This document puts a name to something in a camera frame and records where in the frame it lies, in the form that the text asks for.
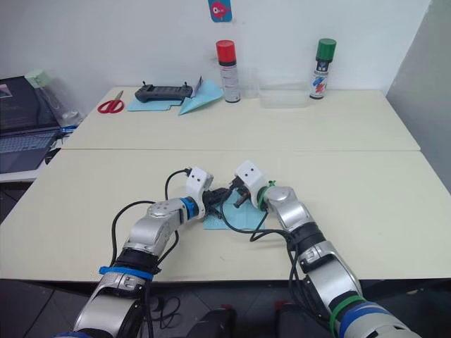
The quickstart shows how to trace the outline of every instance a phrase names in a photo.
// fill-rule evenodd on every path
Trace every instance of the spray can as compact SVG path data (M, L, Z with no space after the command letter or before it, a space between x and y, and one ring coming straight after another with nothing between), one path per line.
M313 99L322 99L326 93L329 64L332 63L336 45L333 39L320 39L318 42L316 68L310 82L310 97Z
M235 44L230 40L218 41L216 43L216 51L218 53L224 99L230 103L238 102L241 97Z

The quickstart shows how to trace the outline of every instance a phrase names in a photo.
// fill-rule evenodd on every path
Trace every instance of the light blue folded paper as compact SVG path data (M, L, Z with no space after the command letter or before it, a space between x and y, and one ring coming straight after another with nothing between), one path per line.
M179 106L182 104L181 100L172 101L148 101L142 103L137 99L133 99L127 107L128 111L167 111L171 106Z
M234 207L234 203L240 198L240 194L233 192L227 201L224 202L224 214L227 221L238 229L255 229L265 215L263 211L256 209L250 200L244 202L241 207ZM204 220L204 229L218 230L229 229L229 227L219 218L208 215Z
M213 81L205 80L201 84L195 97L185 97L178 115L186 114L196 108L199 108L200 106L203 106L204 104L219 99L221 96L223 96L222 89L216 86Z

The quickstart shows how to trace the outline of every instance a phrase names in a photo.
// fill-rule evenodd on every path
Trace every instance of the sticker on wall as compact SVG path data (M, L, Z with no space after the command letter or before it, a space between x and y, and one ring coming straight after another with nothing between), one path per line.
M211 19L215 23L232 21L232 7L230 0L209 0Z

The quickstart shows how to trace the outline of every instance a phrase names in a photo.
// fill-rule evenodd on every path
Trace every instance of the laptop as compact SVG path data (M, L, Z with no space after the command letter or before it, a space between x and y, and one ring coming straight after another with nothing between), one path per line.
M59 134L43 98L25 77L0 80L0 173L35 170Z

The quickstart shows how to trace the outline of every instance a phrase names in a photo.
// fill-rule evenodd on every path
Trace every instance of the green cap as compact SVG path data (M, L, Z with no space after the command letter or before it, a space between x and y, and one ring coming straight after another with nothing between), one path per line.
M316 51L316 59L332 61L335 46L337 46L337 42L334 39L320 39L318 50Z
M34 88L45 87L50 82L50 77L41 69L32 70L25 75L25 79L27 79Z

